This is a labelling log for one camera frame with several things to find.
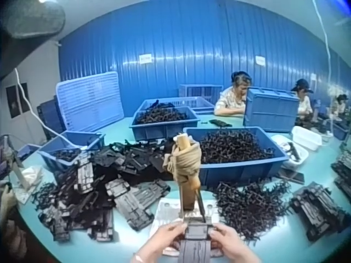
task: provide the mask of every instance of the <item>human hand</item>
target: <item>human hand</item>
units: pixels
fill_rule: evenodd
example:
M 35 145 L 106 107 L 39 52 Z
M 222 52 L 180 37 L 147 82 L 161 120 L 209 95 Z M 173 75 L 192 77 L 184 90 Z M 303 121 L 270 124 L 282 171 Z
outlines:
M 241 240 L 234 228 L 223 224 L 213 224 L 210 232 L 212 242 L 218 243 L 224 255 L 239 263 L 259 263 L 260 259 Z
M 165 248 L 181 234 L 184 234 L 187 224 L 182 222 L 174 222 L 163 225 L 154 233 L 154 235 L 139 249 L 136 253 L 138 258 L 144 263 L 155 262 L 162 255 Z
M 16 206 L 17 199 L 13 190 L 9 189 L 8 185 L 5 185 L 1 195 L 1 207 L 5 211 L 9 211 L 12 207 Z

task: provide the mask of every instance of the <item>light blue table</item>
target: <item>light blue table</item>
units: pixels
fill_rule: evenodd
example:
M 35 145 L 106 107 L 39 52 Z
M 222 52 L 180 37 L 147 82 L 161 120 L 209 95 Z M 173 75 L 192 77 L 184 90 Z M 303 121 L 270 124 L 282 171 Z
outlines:
M 202 116 L 201 122 L 207 122 L 214 116 Z M 217 118 L 231 123 L 234 127 L 242 126 L 240 118 Z M 125 139 L 134 140 L 132 131 L 128 128 L 131 118 L 125 118 L 117 123 L 100 130 L 105 133 L 105 143 L 120 141 Z M 211 124 L 200 124 L 201 127 L 213 127 Z M 330 168 L 339 154 L 340 141 L 332 139 L 328 146 L 323 146 L 318 152 L 309 151 L 309 158 L 301 166 L 300 170 L 305 174 L 305 183 L 309 184 L 315 181 L 329 187 L 332 191 L 332 198 L 351 213 L 351 205 L 349 204 L 343 193 L 334 185 L 333 180 L 336 174 Z M 25 167 L 31 165 L 44 165 L 41 156 L 34 153 L 25 162 Z M 14 174 L 10 175 L 12 182 L 15 181 Z M 53 175 L 45 172 L 43 182 L 53 181 Z M 177 187 L 174 182 L 169 182 L 174 192 L 170 196 L 179 198 L 176 191 Z M 292 191 L 299 189 L 301 186 L 291 184 Z M 156 211 L 157 204 L 151 207 L 151 211 Z M 119 240 L 113 243 L 98 243 L 91 240 L 84 231 L 72 231 L 71 242 L 59 244 L 53 241 L 53 237 L 49 230 L 46 229 L 38 220 L 38 212 L 31 202 L 20 206 L 20 214 L 27 223 L 28 227 L 38 238 L 38 240 L 60 261 L 63 263 L 70 262 L 103 262 L 116 263 L 128 262 L 133 255 L 147 240 L 150 227 L 140 232 L 133 231 L 125 219 L 114 210 L 114 229 L 119 234 Z M 347 229 L 340 234 L 332 234 L 324 236 L 315 243 L 310 243 L 306 237 L 306 229 L 297 215 L 289 215 L 282 218 L 278 226 L 272 228 L 265 234 L 255 246 L 251 248 L 263 260 L 269 263 L 317 263 L 322 262 L 331 255 L 351 234 L 351 229 Z M 227 262 L 224 258 L 213 259 L 213 262 Z M 175 258 L 163 257 L 159 262 L 177 262 Z

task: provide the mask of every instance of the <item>blue corrugated wall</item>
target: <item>blue corrugated wall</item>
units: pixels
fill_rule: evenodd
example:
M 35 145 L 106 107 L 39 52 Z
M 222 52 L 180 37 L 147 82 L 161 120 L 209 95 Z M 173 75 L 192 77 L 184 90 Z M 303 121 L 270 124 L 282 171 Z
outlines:
M 289 19 L 233 0 L 150 0 L 101 16 L 61 43 L 61 80 L 116 70 L 126 116 L 144 99 L 177 96 L 180 84 L 228 87 L 238 70 L 255 86 L 277 89 L 315 73 L 314 97 L 329 102 L 324 43 Z M 150 53 L 154 62 L 139 64 Z M 351 89 L 351 69 L 331 55 L 331 82 Z

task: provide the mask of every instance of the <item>person wearing cap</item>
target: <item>person wearing cap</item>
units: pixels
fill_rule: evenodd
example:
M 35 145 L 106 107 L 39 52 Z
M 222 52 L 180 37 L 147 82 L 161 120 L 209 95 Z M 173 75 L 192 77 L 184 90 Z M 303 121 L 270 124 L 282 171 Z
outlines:
M 299 79 L 291 91 L 296 92 L 298 98 L 300 99 L 300 103 L 298 105 L 298 115 L 300 118 L 304 118 L 306 115 L 313 113 L 311 102 L 308 97 L 308 93 L 313 93 L 313 91 L 309 89 L 308 82 L 303 78 Z
M 245 71 L 231 74 L 232 85 L 223 91 L 214 107 L 216 116 L 243 115 L 247 88 L 251 85 L 251 77 Z
M 344 114 L 347 100 L 346 94 L 340 94 L 338 97 L 335 97 L 332 112 L 336 115 Z

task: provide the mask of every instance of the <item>wall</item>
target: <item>wall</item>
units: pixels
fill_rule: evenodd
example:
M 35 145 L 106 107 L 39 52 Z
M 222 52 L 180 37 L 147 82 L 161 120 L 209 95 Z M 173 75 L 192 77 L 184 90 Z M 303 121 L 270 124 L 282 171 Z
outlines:
M 151 0 L 80 27 L 61 41 L 61 80 L 116 70 L 131 116 L 144 99 L 177 96 L 179 84 L 230 85 L 244 70 L 261 87 L 290 90 L 299 78 L 315 97 L 327 96 L 327 56 L 321 40 L 289 19 L 232 0 Z M 153 63 L 141 65 L 139 55 Z M 333 51 L 332 84 L 351 89 L 351 69 Z M 254 62 L 266 58 L 266 66 Z
M 48 41 L 30 54 L 18 67 L 21 83 L 27 83 L 28 95 L 35 114 L 40 103 L 55 95 L 56 84 L 60 81 L 58 47 Z M 39 144 L 46 138 L 39 122 L 25 112 L 13 119 L 10 117 L 6 87 L 16 85 L 12 72 L 1 82 L 1 134 L 13 134 L 13 145 L 19 149 L 26 143 Z

